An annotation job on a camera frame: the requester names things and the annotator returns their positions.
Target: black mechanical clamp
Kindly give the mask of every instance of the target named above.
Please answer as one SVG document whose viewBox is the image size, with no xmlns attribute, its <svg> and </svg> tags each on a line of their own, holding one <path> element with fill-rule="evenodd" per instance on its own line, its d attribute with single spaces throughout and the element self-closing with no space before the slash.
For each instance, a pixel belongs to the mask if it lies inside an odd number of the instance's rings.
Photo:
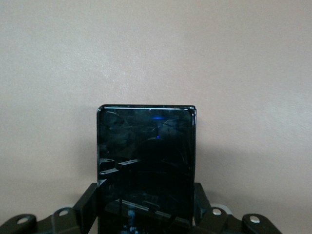
<svg viewBox="0 0 312 234">
<path fill-rule="evenodd" d="M 32 214 L 20 214 L 0 226 L 0 234 L 87 234 L 98 214 L 97 194 L 93 183 L 72 208 L 62 208 L 41 221 Z M 246 214 L 239 220 L 211 207 L 200 183 L 195 183 L 194 220 L 189 234 L 281 234 L 260 214 Z"/>
</svg>

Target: phone holder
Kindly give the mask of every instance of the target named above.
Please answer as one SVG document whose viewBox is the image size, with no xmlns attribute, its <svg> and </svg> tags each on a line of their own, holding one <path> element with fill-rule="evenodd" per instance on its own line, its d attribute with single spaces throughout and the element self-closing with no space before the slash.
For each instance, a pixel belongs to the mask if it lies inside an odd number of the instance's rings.
<svg viewBox="0 0 312 234">
<path fill-rule="evenodd" d="M 97 183 L 44 220 L 15 216 L 0 234 L 280 234 L 264 216 L 211 207 L 195 176 L 194 106 L 103 105 Z"/>
</svg>

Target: beige wall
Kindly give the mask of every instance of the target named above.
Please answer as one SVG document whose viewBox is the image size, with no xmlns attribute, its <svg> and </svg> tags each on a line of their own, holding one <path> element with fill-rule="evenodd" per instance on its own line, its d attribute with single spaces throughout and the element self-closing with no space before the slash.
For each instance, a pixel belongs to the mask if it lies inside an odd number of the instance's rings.
<svg viewBox="0 0 312 234">
<path fill-rule="evenodd" d="M 0 223 L 47 217 L 96 181 L 98 106 L 192 104 L 211 202 L 311 233 L 311 12 L 309 0 L 0 0 Z"/>
</svg>

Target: white wall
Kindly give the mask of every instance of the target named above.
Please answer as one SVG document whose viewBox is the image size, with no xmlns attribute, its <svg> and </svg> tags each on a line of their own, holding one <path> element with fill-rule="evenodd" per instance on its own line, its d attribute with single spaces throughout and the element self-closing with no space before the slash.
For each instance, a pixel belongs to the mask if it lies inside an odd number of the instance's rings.
<svg viewBox="0 0 312 234">
<path fill-rule="evenodd" d="M 311 12 L 287 0 L 0 0 L 0 223 L 45 218 L 96 181 L 98 106 L 192 104 L 211 202 L 311 233 Z"/>
</svg>

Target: smartphone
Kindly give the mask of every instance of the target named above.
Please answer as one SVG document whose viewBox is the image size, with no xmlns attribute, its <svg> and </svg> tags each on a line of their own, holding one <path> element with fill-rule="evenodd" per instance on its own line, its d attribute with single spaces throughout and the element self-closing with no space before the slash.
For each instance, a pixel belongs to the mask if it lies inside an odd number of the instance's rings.
<svg viewBox="0 0 312 234">
<path fill-rule="evenodd" d="M 99 234 L 186 234 L 193 219 L 194 106 L 97 111 Z"/>
</svg>

